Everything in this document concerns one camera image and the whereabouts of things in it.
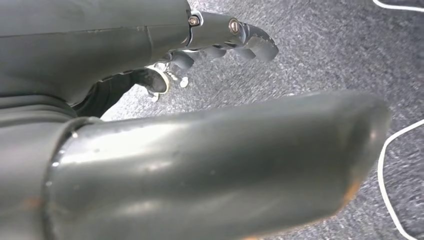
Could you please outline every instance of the white wire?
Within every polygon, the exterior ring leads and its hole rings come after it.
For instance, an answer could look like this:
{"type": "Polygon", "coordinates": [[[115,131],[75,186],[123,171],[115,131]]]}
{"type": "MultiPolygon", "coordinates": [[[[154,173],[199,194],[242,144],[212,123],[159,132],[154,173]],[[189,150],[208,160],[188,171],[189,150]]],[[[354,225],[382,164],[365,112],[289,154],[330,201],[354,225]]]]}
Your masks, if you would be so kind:
{"type": "Polygon", "coordinates": [[[416,12],[422,12],[424,13],[423,7],[416,7],[416,6],[399,6],[399,5],[389,5],[382,3],[379,0],[372,0],[377,6],[382,7],[384,9],[393,9],[393,10],[406,10],[406,11],[416,11],[416,12]]]}
{"type": "Polygon", "coordinates": [[[408,240],[417,240],[416,238],[409,235],[404,228],[402,227],[401,222],[398,219],[398,216],[396,216],[395,210],[392,207],[392,204],[390,203],[389,196],[387,195],[386,187],[384,184],[384,178],[383,178],[383,167],[384,167],[384,158],[386,155],[386,149],[387,146],[395,140],[400,135],[407,133],[415,128],[418,128],[419,126],[424,124],[424,119],[421,121],[418,121],[410,126],[405,127],[404,129],[396,132],[395,134],[391,135],[383,145],[383,149],[381,150],[380,157],[378,158],[378,166],[377,166],[377,178],[378,178],[378,185],[380,186],[381,196],[383,197],[384,204],[388,210],[388,213],[390,214],[391,219],[394,222],[394,225],[396,226],[397,230],[399,230],[400,234],[404,236],[408,240]]]}

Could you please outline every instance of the screw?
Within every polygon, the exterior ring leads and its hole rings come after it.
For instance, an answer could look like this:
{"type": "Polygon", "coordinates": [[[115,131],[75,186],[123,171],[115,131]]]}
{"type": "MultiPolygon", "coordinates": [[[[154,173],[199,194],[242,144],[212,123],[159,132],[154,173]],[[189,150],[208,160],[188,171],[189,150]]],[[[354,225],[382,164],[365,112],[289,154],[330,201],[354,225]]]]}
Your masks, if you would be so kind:
{"type": "Polygon", "coordinates": [[[156,103],[159,100],[159,93],[154,92],[149,94],[150,96],[150,101],[152,101],[153,103],[156,103]]]}
{"type": "Polygon", "coordinates": [[[188,19],[188,23],[190,24],[190,26],[197,26],[200,24],[200,20],[197,16],[191,16],[188,19]]]}
{"type": "Polygon", "coordinates": [[[229,31],[232,34],[237,34],[239,30],[239,21],[237,21],[236,19],[232,19],[231,21],[229,21],[229,31]]]}
{"type": "Polygon", "coordinates": [[[179,82],[179,86],[182,87],[182,88],[186,88],[187,85],[189,85],[189,78],[185,76],[179,82]]]}

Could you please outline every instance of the gray carpet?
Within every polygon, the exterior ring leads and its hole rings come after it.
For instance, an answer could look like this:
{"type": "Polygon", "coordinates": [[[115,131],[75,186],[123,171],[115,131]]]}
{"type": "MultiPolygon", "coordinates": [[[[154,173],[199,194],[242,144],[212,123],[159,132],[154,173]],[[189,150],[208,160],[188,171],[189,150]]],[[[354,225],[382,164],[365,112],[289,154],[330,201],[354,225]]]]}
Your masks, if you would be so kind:
{"type": "MultiPolygon", "coordinates": [[[[227,13],[265,29],[280,54],[272,62],[234,53],[197,62],[189,87],[158,102],[132,88],[103,117],[143,118],[244,105],[311,91],[375,93],[393,111],[390,134],[424,119],[424,13],[385,10],[371,0],[191,0],[193,8],[227,13]]],[[[424,127],[388,148],[385,180],[406,231],[424,240],[424,127]]],[[[398,240],[376,171],[337,216],[269,240],[398,240]]]]}

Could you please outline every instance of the bolt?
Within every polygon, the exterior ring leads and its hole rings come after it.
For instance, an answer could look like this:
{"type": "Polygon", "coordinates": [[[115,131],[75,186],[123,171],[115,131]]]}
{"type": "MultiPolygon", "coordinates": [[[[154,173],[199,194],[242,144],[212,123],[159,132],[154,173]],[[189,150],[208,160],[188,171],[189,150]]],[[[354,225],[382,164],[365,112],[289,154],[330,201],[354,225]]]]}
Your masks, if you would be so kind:
{"type": "Polygon", "coordinates": [[[231,21],[229,21],[229,31],[232,34],[237,34],[239,32],[239,26],[239,21],[237,21],[236,19],[232,19],[231,21]]]}
{"type": "Polygon", "coordinates": [[[152,101],[153,103],[156,103],[159,100],[159,93],[157,92],[151,93],[149,96],[150,101],[152,101]]]}
{"type": "Polygon", "coordinates": [[[197,26],[200,24],[200,20],[197,16],[193,15],[188,19],[188,23],[190,24],[190,26],[197,26]]]}
{"type": "Polygon", "coordinates": [[[179,86],[182,88],[186,88],[188,85],[189,85],[189,78],[185,76],[179,82],[179,86]]]}

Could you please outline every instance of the rust spot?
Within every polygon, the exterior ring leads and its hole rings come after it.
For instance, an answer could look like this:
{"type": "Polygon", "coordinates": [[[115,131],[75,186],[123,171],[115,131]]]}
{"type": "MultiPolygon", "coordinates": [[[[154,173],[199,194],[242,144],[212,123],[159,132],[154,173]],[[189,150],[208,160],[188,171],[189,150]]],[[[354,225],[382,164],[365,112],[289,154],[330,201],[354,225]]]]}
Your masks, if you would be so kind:
{"type": "Polygon", "coordinates": [[[348,204],[354,198],[355,193],[358,191],[360,186],[361,186],[360,181],[355,181],[355,182],[353,182],[352,185],[349,186],[346,193],[344,194],[343,206],[348,204]]]}
{"type": "Polygon", "coordinates": [[[43,201],[37,197],[31,197],[23,202],[25,208],[36,209],[41,207],[43,201]]]}

